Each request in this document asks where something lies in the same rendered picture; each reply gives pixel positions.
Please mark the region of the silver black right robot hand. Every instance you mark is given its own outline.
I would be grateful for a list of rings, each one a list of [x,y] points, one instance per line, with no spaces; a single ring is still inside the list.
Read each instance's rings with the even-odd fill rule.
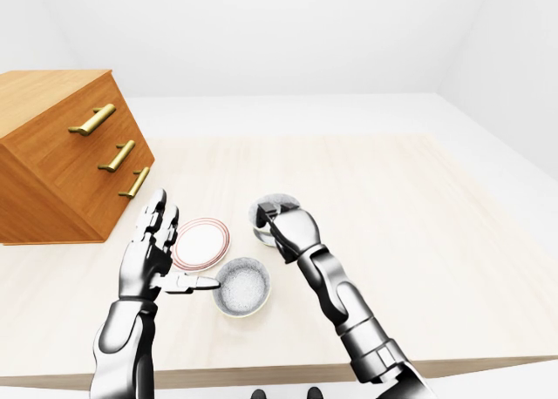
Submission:
[[[259,203],[255,225],[269,231],[287,264],[321,244],[317,223],[296,203],[285,202],[278,206],[270,202]]]

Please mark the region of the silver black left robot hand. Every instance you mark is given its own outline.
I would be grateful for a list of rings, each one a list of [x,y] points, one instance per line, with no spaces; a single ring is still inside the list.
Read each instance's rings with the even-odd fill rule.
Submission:
[[[179,209],[167,205],[167,193],[157,189],[142,209],[119,270],[119,298],[155,301],[161,291],[191,294],[216,290],[221,283],[211,277],[173,271],[171,248],[177,240]]]

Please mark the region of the black speckled bowl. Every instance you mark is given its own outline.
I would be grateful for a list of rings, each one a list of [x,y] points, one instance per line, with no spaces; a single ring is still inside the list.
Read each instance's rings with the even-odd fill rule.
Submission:
[[[255,237],[264,245],[268,247],[276,247],[275,239],[270,232],[269,224],[266,224],[264,227],[257,227],[256,226],[256,216],[257,216],[257,209],[258,205],[261,203],[271,203],[276,210],[280,209],[281,204],[291,203],[297,206],[300,205],[300,202],[295,197],[285,194],[285,193],[271,193],[265,196],[262,196],[260,199],[257,199],[249,208],[248,210],[248,219],[253,226],[253,233]]]
[[[258,312],[271,292],[268,269],[258,260],[241,257],[227,262],[216,275],[221,286],[213,292],[214,303],[233,318]]]

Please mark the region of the small wooden drawer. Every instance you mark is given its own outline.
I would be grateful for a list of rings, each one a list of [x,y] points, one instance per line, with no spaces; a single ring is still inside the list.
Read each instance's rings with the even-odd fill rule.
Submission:
[[[117,144],[130,139],[135,141],[135,147],[116,172],[98,169],[98,165],[108,164],[119,152]],[[119,196],[119,192],[131,187],[136,179],[133,171],[151,167],[154,156],[141,132],[79,136],[78,143],[85,148],[72,164],[64,189],[71,205],[95,231],[95,240],[106,240],[131,201]]]

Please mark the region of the white plate with red rings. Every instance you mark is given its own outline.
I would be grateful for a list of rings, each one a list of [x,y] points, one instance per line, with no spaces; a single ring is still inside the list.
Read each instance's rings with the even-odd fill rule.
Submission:
[[[209,217],[190,220],[178,230],[173,265],[186,272],[208,269],[224,258],[230,242],[230,232],[222,221]]]

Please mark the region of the medium wooden drawer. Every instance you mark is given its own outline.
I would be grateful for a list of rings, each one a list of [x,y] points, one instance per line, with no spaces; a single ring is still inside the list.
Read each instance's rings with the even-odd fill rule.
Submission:
[[[128,106],[116,102],[68,118],[43,144],[39,171],[90,221],[126,207],[154,162]]]

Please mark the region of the wooden cabinet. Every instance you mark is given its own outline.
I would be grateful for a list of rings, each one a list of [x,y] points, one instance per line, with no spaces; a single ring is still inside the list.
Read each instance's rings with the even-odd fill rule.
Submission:
[[[0,143],[0,243],[102,242],[49,180]]]

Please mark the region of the large wooden drawer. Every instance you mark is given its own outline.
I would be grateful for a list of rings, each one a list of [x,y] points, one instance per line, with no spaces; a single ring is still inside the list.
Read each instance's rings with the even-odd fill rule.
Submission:
[[[0,74],[0,143],[61,188],[112,176],[141,141],[109,70]]]

